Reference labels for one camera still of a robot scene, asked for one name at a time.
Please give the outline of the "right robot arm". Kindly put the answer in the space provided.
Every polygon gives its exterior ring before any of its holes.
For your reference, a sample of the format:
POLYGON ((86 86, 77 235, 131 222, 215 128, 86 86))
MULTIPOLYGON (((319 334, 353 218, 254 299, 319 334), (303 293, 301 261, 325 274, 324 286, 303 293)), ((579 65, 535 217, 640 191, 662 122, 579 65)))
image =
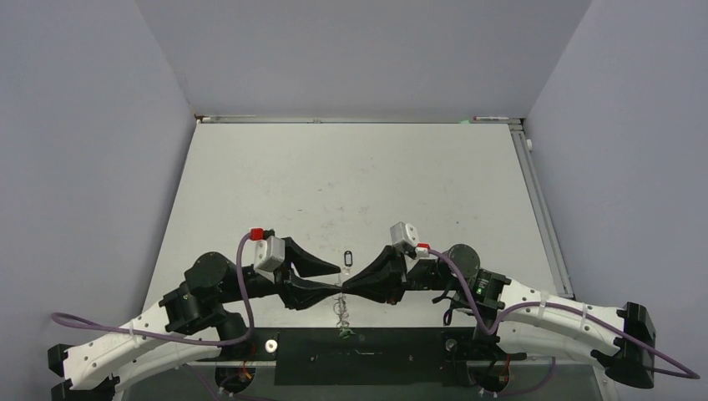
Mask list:
POLYGON ((544 354, 594 366, 632 388, 655 386, 656 332, 643 305, 601 307, 551 295, 482 268, 465 244, 438 252, 420 243, 413 252, 408 268, 407 249, 386 246, 344 281, 344 292, 393 305, 405 292, 441 291, 439 299, 450 301, 444 325, 454 311, 473 317, 473 350, 484 358, 500 351, 544 354))

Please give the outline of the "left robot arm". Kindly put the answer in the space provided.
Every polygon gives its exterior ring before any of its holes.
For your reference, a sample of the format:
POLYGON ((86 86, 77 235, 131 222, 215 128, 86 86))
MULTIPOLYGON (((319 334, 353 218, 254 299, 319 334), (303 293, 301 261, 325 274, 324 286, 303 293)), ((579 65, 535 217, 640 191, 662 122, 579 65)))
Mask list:
POLYGON ((290 237, 255 228, 239 240, 234 260, 217 251, 199 256, 176 289, 119 327, 55 312, 51 319, 60 326, 102 335, 48 350, 48 366, 62 379, 51 398, 111 400, 167 368, 221 355, 241 358, 255 333, 251 299, 279 295, 287 307, 305 309, 338 291, 316 277, 340 271, 290 237))

